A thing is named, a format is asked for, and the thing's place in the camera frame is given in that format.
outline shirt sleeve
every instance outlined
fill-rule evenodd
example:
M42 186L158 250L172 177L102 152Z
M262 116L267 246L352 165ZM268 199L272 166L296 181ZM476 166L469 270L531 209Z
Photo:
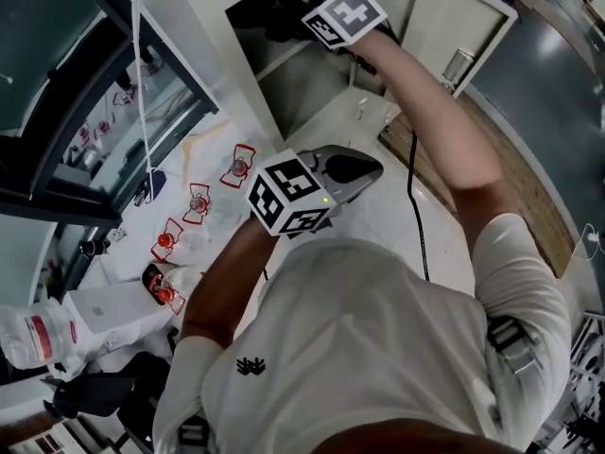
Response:
M205 418L201 385L222 353L223 349L218 344L203 337L187 337L177 345L153 419L154 452L175 452L181 425L196 415Z
M561 398L569 375L567 304L518 215L501 215L486 226L475 245L473 268L475 297L488 320L512 317L533 340L535 361L516 373L486 346L504 437L525 450Z

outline white t-shirt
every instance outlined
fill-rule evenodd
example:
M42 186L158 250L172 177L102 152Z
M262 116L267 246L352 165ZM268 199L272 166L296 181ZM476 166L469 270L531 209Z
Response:
M525 450L567 379L566 305L519 216L485 228L473 266L476 298L424 281L369 242L301 246L227 350L205 338L179 343L156 452L180 448L179 427L196 414L210 427L208 450L225 454L308 454L342 430L395 418ZM487 342L488 318L501 316L536 342L537 361L517 375ZM242 375L244 358L265 371Z

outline gray floor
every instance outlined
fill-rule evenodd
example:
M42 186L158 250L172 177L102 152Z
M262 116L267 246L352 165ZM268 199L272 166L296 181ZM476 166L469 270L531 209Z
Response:
M605 231L599 79L546 20L519 7L522 22L515 23L473 85L525 140L579 231L586 222ZM605 298L605 255L595 261Z

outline wooden floor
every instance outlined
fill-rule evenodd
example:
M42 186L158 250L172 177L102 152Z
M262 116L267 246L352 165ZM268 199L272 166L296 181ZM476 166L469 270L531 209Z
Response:
M465 94L458 98L458 102L496 149L505 175L519 197L521 213L536 239L540 253L555 275L561 277L573 252L574 242L557 208L538 177L495 123ZM399 160L409 166L411 137L411 129L406 117L400 114L386 130L380 133L378 139ZM414 175L455 217L456 207L452 197L443 181L437 176L420 144L416 151Z

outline power cord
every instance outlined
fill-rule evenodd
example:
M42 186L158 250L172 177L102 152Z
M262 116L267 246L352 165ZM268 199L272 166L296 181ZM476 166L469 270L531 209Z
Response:
M424 279L430 281L428 278L428 265L426 263L426 247L424 244L424 231L423 231L423 221L420 218L420 212L418 211L418 204L416 203L416 199L412 195L412 179L414 178L414 159L416 158L416 147L418 146L418 137L414 130L412 130L412 148L409 151L409 169L407 171L407 195L409 196L409 201L412 202L412 207L414 207L414 214L416 215L416 221L418 222L418 233L420 235L420 248L423 254L423 267L424 267Z

